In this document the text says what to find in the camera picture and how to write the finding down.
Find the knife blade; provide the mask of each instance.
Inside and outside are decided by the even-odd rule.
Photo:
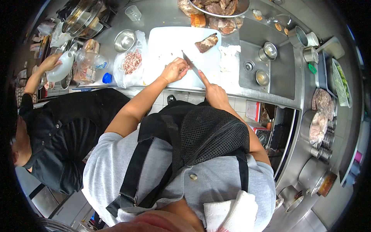
[[[191,67],[191,69],[194,71],[194,73],[196,73],[196,76],[200,79],[200,81],[202,82],[202,79],[200,77],[200,75],[198,74],[198,69],[196,68],[196,66],[193,64],[193,62],[186,56],[186,54],[183,52],[183,59],[187,62],[187,64],[189,65],[189,67]]]

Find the white plastic jug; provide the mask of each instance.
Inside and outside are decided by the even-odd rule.
[[[65,78],[71,71],[73,59],[72,52],[66,51],[63,53],[63,55],[59,58],[59,60],[62,61],[62,64],[53,68],[51,71],[46,71],[47,80],[49,82],[57,82]]]

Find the shirt button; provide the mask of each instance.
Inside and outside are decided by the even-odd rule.
[[[189,178],[191,178],[191,180],[197,180],[197,175],[195,175],[195,174],[190,174],[190,175],[189,175]]]

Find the black jacket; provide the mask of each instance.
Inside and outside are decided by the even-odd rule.
[[[29,94],[19,115],[25,120],[32,155],[24,165],[41,183],[61,193],[82,189],[83,158],[98,143],[129,98],[114,89],[59,96],[33,109]]]

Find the sink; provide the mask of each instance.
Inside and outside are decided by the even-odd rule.
[[[278,55],[274,61],[264,62],[259,58],[259,49],[265,42],[271,42],[277,48]],[[241,87],[295,99],[294,51],[284,33],[276,30],[274,25],[246,17],[240,28],[240,46]],[[268,73],[268,86],[263,87],[256,82],[255,73],[259,69]]]

